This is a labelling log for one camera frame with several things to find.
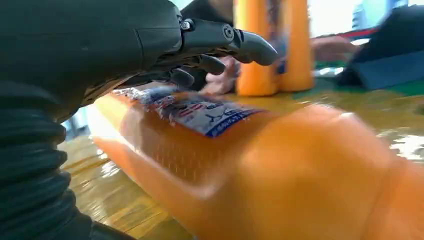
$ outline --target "glossy table surface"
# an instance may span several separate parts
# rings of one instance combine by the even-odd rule
[[[361,117],[398,155],[424,163],[424,96],[405,96],[392,90],[364,93],[322,89],[297,96],[226,97],[282,114],[313,103],[341,108]],[[64,142],[59,148],[68,152],[69,160],[63,169],[72,174],[70,187],[76,193],[82,212],[140,240],[193,239],[98,149],[90,137]]]

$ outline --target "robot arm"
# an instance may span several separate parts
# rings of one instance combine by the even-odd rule
[[[0,97],[42,103],[60,122],[133,76],[142,78],[133,84],[190,84],[179,67],[218,74],[214,57],[262,65],[277,57],[258,35],[184,19],[168,0],[16,0],[2,5],[0,20]]]
[[[75,207],[59,171],[59,122],[129,78],[218,74],[214,57],[270,65],[277,52],[227,24],[184,20],[168,0],[14,0],[0,7],[0,239],[127,240]],[[133,84],[142,84],[137,79]]]

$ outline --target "black robotic finger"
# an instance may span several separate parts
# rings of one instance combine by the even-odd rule
[[[273,46],[255,33],[201,19],[187,19],[183,25],[183,45],[175,56],[177,58],[201,54],[215,57],[230,55],[242,63],[257,62],[262,66],[269,66],[278,58]]]
[[[234,30],[233,43],[225,49],[235,52],[233,56],[242,63],[253,61],[262,66],[269,66],[278,58],[278,52],[261,36],[238,29]]]
[[[184,65],[190,68],[201,68],[212,75],[220,75],[226,68],[221,60],[205,54],[186,59]]]
[[[193,85],[195,78],[190,73],[177,68],[171,71],[170,81],[179,87],[188,88]]]

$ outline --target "human hand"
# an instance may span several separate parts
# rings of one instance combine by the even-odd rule
[[[225,71],[221,75],[206,75],[206,86],[200,91],[201,94],[222,95],[233,88],[240,75],[240,62],[231,56],[220,58],[225,64]]]
[[[341,36],[313,38],[311,48],[315,60],[319,62],[347,62],[350,55],[355,53],[359,46],[353,45],[348,39]]]

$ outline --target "orange spray bottle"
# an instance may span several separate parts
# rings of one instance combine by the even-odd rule
[[[314,87],[308,0],[281,0],[279,29],[287,40],[285,73],[279,77],[279,90],[297,92]]]
[[[268,39],[270,24],[266,0],[234,0],[234,25],[236,28],[257,33]],[[278,91],[275,68],[255,62],[241,65],[241,76],[236,90],[240,96],[269,96]]]
[[[423,168],[351,113],[279,114],[166,87],[93,108],[98,146],[199,240],[424,237]]]

